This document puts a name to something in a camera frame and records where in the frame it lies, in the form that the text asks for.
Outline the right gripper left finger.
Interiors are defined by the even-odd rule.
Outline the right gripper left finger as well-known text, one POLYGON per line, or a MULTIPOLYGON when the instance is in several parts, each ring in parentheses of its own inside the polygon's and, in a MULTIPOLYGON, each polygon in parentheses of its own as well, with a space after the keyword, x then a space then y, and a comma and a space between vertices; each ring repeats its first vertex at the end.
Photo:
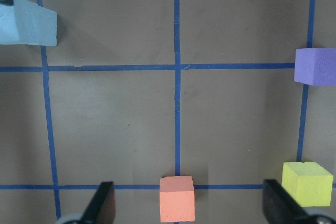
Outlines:
POLYGON ((115 193, 113 182, 102 182, 85 209, 79 223, 114 223, 115 193))

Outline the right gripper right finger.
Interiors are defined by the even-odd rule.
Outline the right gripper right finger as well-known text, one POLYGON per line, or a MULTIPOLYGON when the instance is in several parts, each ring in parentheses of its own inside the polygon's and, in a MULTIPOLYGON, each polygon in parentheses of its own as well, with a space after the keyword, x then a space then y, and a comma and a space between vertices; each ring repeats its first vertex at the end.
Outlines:
POLYGON ((262 210, 268 223, 312 223, 311 217, 277 180, 265 179, 262 188, 262 210))

